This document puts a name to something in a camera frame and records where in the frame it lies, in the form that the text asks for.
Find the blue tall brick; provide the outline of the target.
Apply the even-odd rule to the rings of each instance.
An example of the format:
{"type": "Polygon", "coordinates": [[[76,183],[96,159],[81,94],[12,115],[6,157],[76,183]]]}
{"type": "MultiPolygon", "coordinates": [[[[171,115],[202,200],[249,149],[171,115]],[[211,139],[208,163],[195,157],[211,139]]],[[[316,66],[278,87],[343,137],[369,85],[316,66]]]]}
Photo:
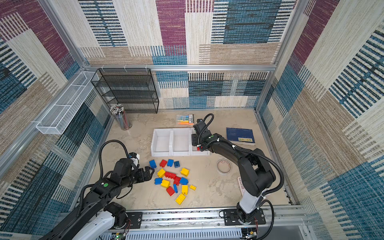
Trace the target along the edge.
{"type": "Polygon", "coordinates": [[[157,164],[156,164],[155,160],[150,160],[150,161],[149,161],[149,164],[150,164],[150,167],[151,167],[152,169],[156,169],[156,168],[157,168],[157,164]]]}

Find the yellow brick pile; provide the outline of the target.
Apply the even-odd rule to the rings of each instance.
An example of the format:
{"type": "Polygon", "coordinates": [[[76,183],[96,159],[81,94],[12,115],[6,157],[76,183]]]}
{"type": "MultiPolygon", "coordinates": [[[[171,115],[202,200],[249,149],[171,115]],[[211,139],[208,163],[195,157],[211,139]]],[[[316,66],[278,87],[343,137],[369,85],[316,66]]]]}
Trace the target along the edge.
{"type": "Polygon", "coordinates": [[[160,169],[158,172],[157,172],[157,176],[159,178],[163,178],[166,174],[166,171],[164,169],[160,169]]]}

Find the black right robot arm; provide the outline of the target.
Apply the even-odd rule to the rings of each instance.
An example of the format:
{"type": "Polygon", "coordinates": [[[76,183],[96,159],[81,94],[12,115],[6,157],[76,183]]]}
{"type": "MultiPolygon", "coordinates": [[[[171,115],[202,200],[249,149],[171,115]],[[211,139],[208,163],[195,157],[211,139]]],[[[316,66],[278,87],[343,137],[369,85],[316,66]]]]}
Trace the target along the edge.
{"type": "Polygon", "coordinates": [[[212,134],[208,126],[213,122],[212,113],[198,119],[193,125],[192,145],[199,151],[221,155],[239,168],[245,192],[237,204],[241,224],[249,224],[259,208],[267,202],[267,196],[279,191],[285,182],[282,169],[266,157],[260,149],[239,147],[222,135],[212,134]]]}

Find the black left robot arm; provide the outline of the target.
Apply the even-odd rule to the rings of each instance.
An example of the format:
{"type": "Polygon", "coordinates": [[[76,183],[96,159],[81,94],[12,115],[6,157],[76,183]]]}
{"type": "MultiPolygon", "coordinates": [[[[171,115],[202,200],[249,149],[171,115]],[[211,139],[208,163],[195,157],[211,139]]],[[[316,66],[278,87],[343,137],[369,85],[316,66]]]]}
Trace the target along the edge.
{"type": "Polygon", "coordinates": [[[155,170],[140,168],[139,155],[129,153],[121,141],[114,142],[122,146],[125,157],[116,162],[112,171],[100,173],[96,183],[82,188],[78,205],[43,240],[91,240],[111,228],[128,230],[132,219],[126,208],[113,199],[125,188],[150,181],[155,170]]]}

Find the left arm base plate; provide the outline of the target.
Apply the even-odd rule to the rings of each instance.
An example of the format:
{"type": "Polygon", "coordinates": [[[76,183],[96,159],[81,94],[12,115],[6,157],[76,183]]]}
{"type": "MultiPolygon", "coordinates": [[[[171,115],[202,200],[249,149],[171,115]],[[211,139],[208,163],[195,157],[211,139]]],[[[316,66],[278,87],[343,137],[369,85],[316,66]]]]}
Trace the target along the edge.
{"type": "Polygon", "coordinates": [[[114,229],[139,229],[142,224],[143,212],[120,213],[115,217],[114,229]]]}

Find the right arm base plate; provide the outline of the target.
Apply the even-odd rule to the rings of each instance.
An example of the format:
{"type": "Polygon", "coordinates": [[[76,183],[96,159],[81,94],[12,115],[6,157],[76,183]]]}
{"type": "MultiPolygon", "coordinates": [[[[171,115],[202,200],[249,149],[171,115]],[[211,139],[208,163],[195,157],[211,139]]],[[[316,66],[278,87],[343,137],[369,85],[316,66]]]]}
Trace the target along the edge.
{"type": "Polygon", "coordinates": [[[255,209],[251,213],[243,213],[241,209],[224,209],[219,212],[226,226],[237,225],[265,225],[266,219],[263,209],[255,209]]]}

